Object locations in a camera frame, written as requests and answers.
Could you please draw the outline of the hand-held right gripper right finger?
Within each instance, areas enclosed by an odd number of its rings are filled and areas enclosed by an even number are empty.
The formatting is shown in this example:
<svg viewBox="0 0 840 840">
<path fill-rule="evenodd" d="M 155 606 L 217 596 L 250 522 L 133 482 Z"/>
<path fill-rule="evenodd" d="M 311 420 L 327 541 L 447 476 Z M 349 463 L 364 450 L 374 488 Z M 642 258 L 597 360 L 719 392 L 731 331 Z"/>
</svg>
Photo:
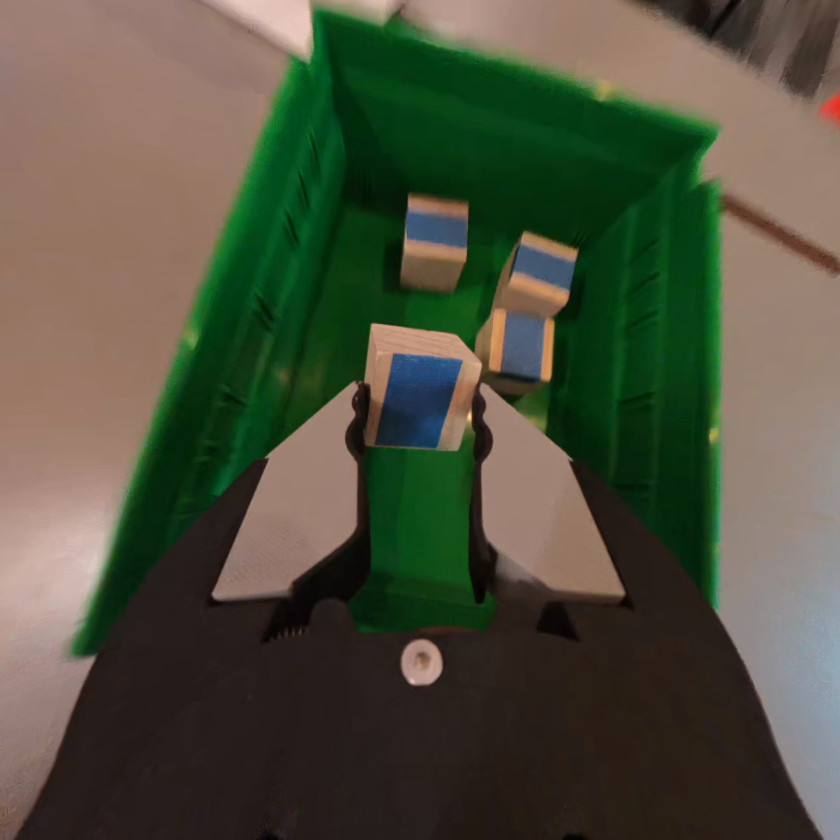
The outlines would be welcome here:
<svg viewBox="0 0 840 840">
<path fill-rule="evenodd" d="M 625 589 L 569 456 L 487 385 L 471 410 L 468 568 L 478 603 L 499 582 L 550 601 L 615 606 Z"/>
</svg>

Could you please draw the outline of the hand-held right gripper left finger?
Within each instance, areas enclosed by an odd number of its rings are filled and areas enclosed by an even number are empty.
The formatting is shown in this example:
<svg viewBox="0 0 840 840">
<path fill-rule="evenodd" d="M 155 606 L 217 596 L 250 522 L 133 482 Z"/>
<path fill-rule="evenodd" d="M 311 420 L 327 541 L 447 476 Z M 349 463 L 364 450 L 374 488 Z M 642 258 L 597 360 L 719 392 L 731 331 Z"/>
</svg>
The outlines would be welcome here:
<svg viewBox="0 0 840 840">
<path fill-rule="evenodd" d="M 356 382 L 274 448 L 213 590 L 218 602 L 286 596 L 353 536 L 360 462 L 347 433 Z"/>
</svg>

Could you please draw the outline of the blue-striped wooden cube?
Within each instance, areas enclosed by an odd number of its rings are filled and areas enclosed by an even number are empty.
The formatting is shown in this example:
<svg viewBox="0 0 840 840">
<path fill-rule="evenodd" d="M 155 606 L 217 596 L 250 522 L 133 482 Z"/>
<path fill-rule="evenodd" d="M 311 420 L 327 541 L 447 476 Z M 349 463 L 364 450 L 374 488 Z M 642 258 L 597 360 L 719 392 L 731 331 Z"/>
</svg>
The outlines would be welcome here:
<svg viewBox="0 0 840 840">
<path fill-rule="evenodd" d="M 455 293 L 468 254 L 469 204 L 419 193 L 406 197 L 400 284 Z"/>
<path fill-rule="evenodd" d="M 571 297 L 579 249 L 528 231 L 513 247 L 491 307 L 554 319 Z"/>
<path fill-rule="evenodd" d="M 365 444 L 459 450 L 481 370 L 454 333 L 373 323 L 364 370 Z"/>
<path fill-rule="evenodd" d="M 493 308 L 476 336 L 480 380 L 503 396 L 520 397 L 551 381 L 555 323 L 531 313 Z"/>
</svg>

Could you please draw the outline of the green plastic bin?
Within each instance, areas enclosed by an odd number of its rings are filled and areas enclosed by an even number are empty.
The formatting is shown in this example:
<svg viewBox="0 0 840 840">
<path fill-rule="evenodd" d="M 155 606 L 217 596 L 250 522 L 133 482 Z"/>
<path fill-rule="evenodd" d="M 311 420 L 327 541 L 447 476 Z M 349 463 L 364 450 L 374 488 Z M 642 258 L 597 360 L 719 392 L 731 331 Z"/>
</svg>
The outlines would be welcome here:
<svg viewBox="0 0 840 840">
<path fill-rule="evenodd" d="M 719 129 L 457 49 L 314 15 L 199 287 L 71 642 L 94 655 L 157 560 L 252 460 L 364 372 L 370 326 L 472 344 L 519 236 L 580 250 L 549 384 L 513 403 L 718 605 Z M 452 295 L 401 287 L 409 193 L 469 204 Z"/>
</svg>

